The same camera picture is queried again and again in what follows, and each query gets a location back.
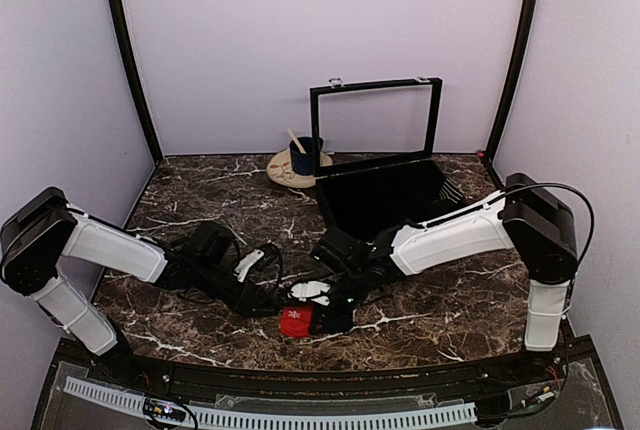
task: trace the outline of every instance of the white wall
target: white wall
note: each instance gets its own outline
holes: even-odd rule
[[[445,87],[436,149],[484,148],[521,2],[125,0],[168,154],[280,150],[288,126],[309,132],[309,87],[335,76],[346,82],[440,76]],[[379,138],[361,142],[361,150],[424,141],[423,126],[413,125],[420,117],[411,95],[360,105],[369,110],[369,126],[348,118],[343,134],[324,134],[334,150],[349,150],[338,140],[364,133]],[[389,118],[403,124],[385,132]]]
[[[0,222],[56,185],[123,223],[153,164],[107,0],[0,0],[0,15]],[[98,276],[69,273],[86,293]],[[26,429],[60,333],[0,284],[0,335],[0,427]]]
[[[496,161],[502,176],[566,182],[593,202],[570,318],[593,336],[626,428],[640,428],[639,35],[640,0],[539,0]]]

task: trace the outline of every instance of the marble table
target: marble table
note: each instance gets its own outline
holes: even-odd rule
[[[471,202],[494,190],[475,155],[434,159]],[[265,175],[268,160],[268,155],[166,158],[129,230],[171,240],[213,219],[232,229],[243,253],[266,241],[277,244],[285,283],[322,271],[309,257],[325,230],[313,189],[271,182]],[[274,275],[262,278],[268,285]],[[189,296],[204,303],[177,293],[107,271],[95,303],[118,322],[140,355],[256,370],[360,371],[516,352],[526,321],[528,278],[515,251],[465,258],[382,289],[377,296],[383,298],[356,311],[350,333],[309,339],[282,335],[279,317],[245,319],[197,290]]]

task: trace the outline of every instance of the black post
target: black post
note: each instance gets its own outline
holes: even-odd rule
[[[122,58],[122,64],[124,65],[127,80],[129,81],[129,89],[133,97],[133,103],[135,104],[151,156],[156,165],[158,165],[163,158],[162,149],[160,148],[156,131],[153,128],[149,107],[144,98],[144,92],[142,91],[142,83],[140,82],[138,67],[136,66],[136,60],[133,56],[133,48],[131,47],[131,40],[129,39],[129,30],[127,29],[127,20],[125,18],[122,0],[109,0],[109,7],[111,8],[113,27],[116,31],[116,38],[118,40],[118,46],[120,47],[120,57]]]
[[[502,138],[504,128],[507,124],[509,110],[511,110],[511,104],[513,103],[513,97],[518,85],[518,78],[520,77],[520,70],[522,69],[522,62],[524,61],[524,55],[527,49],[527,42],[529,41],[529,32],[531,31],[531,23],[533,22],[533,11],[535,6],[536,0],[522,0],[518,31],[516,32],[516,39],[513,44],[509,70],[507,71],[507,77],[502,90],[502,97],[500,98],[500,104],[498,105],[496,118],[493,122],[491,135],[487,142],[487,148],[483,152],[483,157],[486,159],[486,163],[488,165],[492,164],[493,159],[496,156],[498,146],[500,145],[500,139]]]

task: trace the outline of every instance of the blue cup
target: blue cup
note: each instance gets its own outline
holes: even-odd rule
[[[322,138],[320,138],[319,140],[320,150],[322,150],[322,144],[324,143],[324,141],[322,140]],[[311,154],[312,138],[298,137],[298,141],[307,153],[300,153],[300,150],[298,150],[298,146],[294,141],[291,141],[291,143],[289,143],[289,153],[291,154],[291,166],[293,167],[293,171],[298,175],[313,175],[313,156]]]

